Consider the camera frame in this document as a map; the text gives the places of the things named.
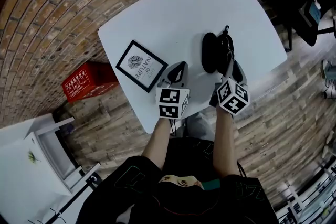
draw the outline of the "picture frame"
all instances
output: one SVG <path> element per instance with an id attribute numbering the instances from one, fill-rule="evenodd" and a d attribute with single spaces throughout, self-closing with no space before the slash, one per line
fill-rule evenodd
<path id="1" fill-rule="evenodd" d="M 150 92 L 168 64 L 132 40 L 115 66 L 146 92 Z"/>

